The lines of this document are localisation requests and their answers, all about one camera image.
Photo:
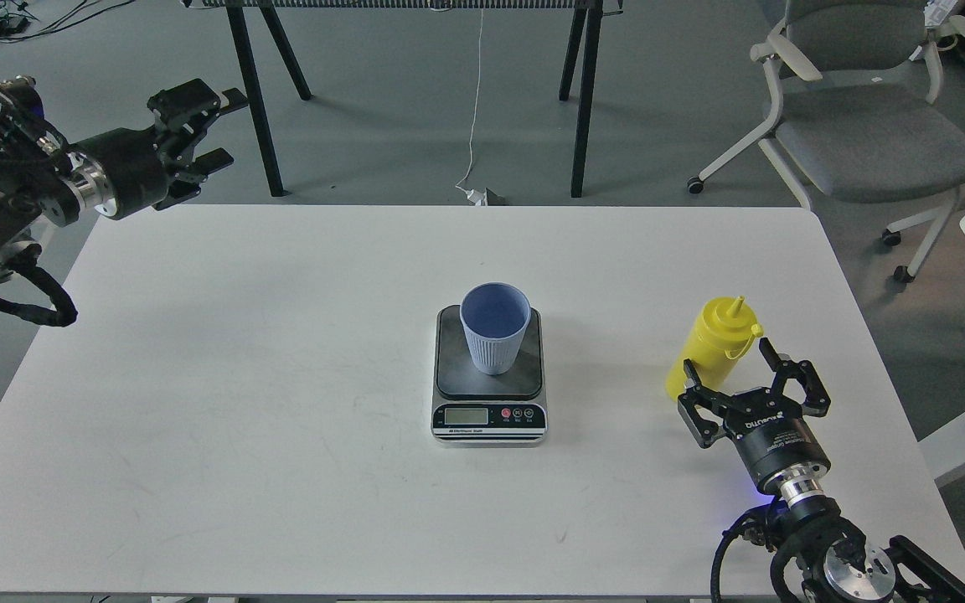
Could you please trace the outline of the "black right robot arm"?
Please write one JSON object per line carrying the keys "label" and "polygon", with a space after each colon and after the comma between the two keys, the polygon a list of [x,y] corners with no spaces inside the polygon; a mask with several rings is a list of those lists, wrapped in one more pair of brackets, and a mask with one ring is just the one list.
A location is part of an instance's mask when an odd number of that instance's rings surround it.
{"label": "black right robot arm", "polygon": [[827,414],[831,400],[808,360],[792,360],[762,339],[773,371],[769,386],[739,394],[710,389],[692,360],[678,399],[698,446],[728,439],[770,502],[746,510],[721,534],[710,569],[710,600],[721,600],[721,565],[746,539],[772,554],[770,583],[782,602],[965,602],[965,584],[907,537],[874,546],[820,486],[831,463],[805,416]]}

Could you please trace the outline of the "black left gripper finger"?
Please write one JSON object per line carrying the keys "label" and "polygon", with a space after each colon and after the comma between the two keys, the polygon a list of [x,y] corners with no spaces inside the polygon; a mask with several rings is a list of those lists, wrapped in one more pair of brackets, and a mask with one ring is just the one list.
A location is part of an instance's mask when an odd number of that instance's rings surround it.
{"label": "black left gripper finger", "polygon": [[201,79],[160,90],[147,100],[154,117],[154,145],[163,160],[190,160],[219,116],[249,105],[236,88],[214,91]]}
{"label": "black left gripper finger", "polygon": [[156,210],[170,209],[196,198],[202,192],[202,184],[206,183],[212,174],[233,163],[234,158],[224,148],[217,148],[196,157],[190,164],[169,176],[168,191],[160,202],[156,202]]}

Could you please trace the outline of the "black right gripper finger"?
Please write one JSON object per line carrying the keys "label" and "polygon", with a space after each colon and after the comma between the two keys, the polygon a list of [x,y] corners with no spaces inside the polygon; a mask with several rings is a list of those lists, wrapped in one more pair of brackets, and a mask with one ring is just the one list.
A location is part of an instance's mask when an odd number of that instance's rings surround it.
{"label": "black right gripper finger", "polygon": [[[683,359],[682,366],[690,385],[686,385],[684,393],[679,394],[677,404],[680,416],[692,432],[697,446],[700,449],[709,449],[715,442],[723,438],[738,442],[739,436],[731,428],[726,427],[729,412],[739,408],[738,401],[731,394],[716,392],[716,390],[704,386],[692,359]],[[713,415],[720,417],[721,424],[706,420],[700,414],[700,410],[708,410]]]}
{"label": "black right gripper finger", "polygon": [[775,351],[769,338],[759,340],[759,351],[766,360],[767,367],[774,373],[772,392],[784,393],[789,381],[797,381],[803,389],[804,412],[809,416],[824,417],[828,414],[831,398],[811,360],[792,360],[789,356]]}

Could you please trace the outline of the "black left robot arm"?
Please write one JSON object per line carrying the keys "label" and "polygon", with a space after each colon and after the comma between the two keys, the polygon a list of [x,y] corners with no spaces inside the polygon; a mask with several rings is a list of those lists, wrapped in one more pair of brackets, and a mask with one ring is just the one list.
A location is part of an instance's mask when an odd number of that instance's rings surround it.
{"label": "black left robot arm", "polygon": [[31,225],[64,228],[85,210],[122,220],[195,198],[211,174],[229,167],[225,149],[195,156],[215,120],[248,105],[238,89],[200,79],[151,96],[154,122],[70,142],[47,121],[33,77],[0,81],[0,312],[41,326],[69,326],[76,306],[39,267]]}

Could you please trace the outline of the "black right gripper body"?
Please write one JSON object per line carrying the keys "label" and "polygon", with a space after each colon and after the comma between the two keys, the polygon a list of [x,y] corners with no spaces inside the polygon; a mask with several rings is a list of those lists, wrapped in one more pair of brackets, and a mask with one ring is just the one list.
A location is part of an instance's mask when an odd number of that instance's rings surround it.
{"label": "black right gripper body", "polygon": [[831,469],[799,402],[767,387],[735,394],[732,400],[735,408],[727,410],[724,428],[762,495],[780,492],[775,476],[790,466],[804,463],[816,477]]}

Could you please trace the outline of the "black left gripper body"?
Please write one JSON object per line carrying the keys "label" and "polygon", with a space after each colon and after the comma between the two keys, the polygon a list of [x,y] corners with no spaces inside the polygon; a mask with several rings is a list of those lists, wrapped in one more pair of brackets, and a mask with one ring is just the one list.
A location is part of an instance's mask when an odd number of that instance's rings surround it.
{"label": "black left gripper body", "polygon": [[118,127],[68,149],[69,183],[81,209],[95,209],[122,220],[156,208],[168,191],[169,176],[190,160],[163,160],[154,145],[153,126],[144,130]]}

